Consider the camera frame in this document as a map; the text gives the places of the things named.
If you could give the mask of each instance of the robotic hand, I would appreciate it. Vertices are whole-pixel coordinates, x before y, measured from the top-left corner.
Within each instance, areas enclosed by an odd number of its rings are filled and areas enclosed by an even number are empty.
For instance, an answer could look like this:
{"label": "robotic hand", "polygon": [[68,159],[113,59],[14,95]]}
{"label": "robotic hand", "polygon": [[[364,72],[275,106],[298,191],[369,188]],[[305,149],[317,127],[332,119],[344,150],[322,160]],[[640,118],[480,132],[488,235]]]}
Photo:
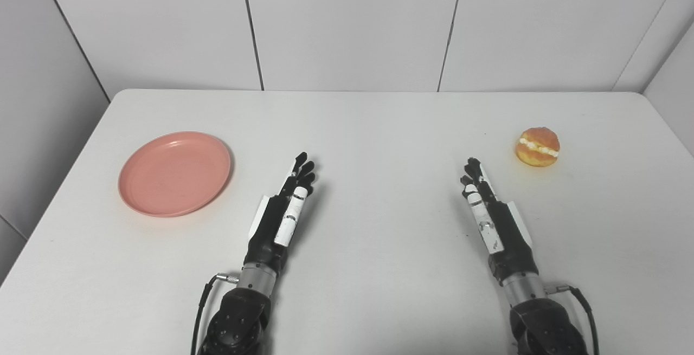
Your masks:
{"label": "robotic hand", "polygon": [[545,288],[532,257],[530,234],[513,202],[496,198],[484,168],[476,158],[465,166],[461,178],[479,233],[489,251],[491,273],[504,288],[511,305],[511,331],[519,355],[587,355],[586,345],[568,313],[548,294],[571,291],[588,313],[593,333],[593,353],[599,355],[593,314],[580,290],[570,286]]}
{"label": "robotic hand", "polygon": [[217,279],[236,283],[226,293],[210,321],[200,355],[257,355],[262,353],[262,335],[270,320],[270,296],[285,262],[306,197],[316,179],[313,162],[302,152],[280,192],[263,197],[250,228],[248,252],[239,278],[215,275],[205,286],[198,309],[191,355],[197,351],[202,310]]}

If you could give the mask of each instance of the pink plate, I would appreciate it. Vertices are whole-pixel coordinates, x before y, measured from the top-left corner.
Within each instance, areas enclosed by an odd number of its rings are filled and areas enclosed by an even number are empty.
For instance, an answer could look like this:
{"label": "pink plate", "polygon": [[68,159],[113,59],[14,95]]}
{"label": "pink plate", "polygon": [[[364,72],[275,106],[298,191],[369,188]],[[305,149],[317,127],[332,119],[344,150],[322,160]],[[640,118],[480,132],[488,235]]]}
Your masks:
{"label": "pink plate", "polygon": [[231,172],[226,145],[196,131],[163,135],[139,148],[118,180],[121,198],[154,217],[188,214],[215,199]]}

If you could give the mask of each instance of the white wall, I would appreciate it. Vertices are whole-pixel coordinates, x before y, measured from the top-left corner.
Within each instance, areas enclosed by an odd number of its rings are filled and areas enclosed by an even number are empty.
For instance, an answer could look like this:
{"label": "white wall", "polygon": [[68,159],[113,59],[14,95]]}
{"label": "white wall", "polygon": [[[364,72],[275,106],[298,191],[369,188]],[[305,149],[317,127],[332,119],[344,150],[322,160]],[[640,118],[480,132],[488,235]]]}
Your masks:
{"label": "white wall", "polygon": [[53,0],[0,0],[0,278],[107,106]]}
{"label": "white wall", "polygon": [[57,1],[109,96],[260,89],[245,0]]}
{"label": "white wall", "polygon": [[24,237],[0,217],[0,285],[24,247]]}
{"label": "white wall", "polygon": [[[59,0],[110,96],[260,88],[245,0]],[[249,0],[268,89],[435,91],[456,0]],[[641,91],[694,0],[459,0],[442,91]]]}
{"label": "white wall", "polygon": [[613,91],[644,93],[694,18],[694,0],[665,0]]}
{"label": "white wall", "polygon": [[610,91],[664,1],[459,0],[441,90]]}
{"label": "white wall", "polygon": [[455,0],[249,0],[270,90],[436,91]]}
{"label": "white wall", "polygon": [[694,155],[694,26],[672,51],[645,95]]}

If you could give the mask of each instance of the silver metal cylinder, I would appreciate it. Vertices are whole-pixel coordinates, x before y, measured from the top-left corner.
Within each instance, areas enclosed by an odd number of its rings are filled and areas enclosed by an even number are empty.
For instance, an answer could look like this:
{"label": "silver metal cylinder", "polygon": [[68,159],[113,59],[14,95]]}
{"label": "silver metal cylinder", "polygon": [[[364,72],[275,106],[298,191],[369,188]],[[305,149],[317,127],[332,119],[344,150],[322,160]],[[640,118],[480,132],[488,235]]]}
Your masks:
{"label": "silver metal cylinder", "polygon": [[547,298],[542,279],[536,273],[516,273],[501,282],[511,306],[535,298]]}
{"label": "silver metal cylinder", "polygon": [[248,263],[241,269],[238,288],[250,288],[257,291],[268,298],[272,294],[272,289],[275,287],[277,274],[273,269],[262,263]]}

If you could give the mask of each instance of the white finger segment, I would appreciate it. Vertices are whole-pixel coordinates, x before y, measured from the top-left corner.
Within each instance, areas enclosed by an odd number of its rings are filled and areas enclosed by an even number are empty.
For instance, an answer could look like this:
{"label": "white finger segment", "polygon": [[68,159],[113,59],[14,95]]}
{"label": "white finger segment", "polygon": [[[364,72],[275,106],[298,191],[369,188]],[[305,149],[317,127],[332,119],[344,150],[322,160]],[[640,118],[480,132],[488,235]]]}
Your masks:
{"label": "white finger segment", "polygon": [[275,244],[285,247],[290,245],[307,195],[308,190],[304,189],[304,187],[294,189],[290,204],[287,206],[287,211],[285,211],[282,217],[280,228],[275,236]]}

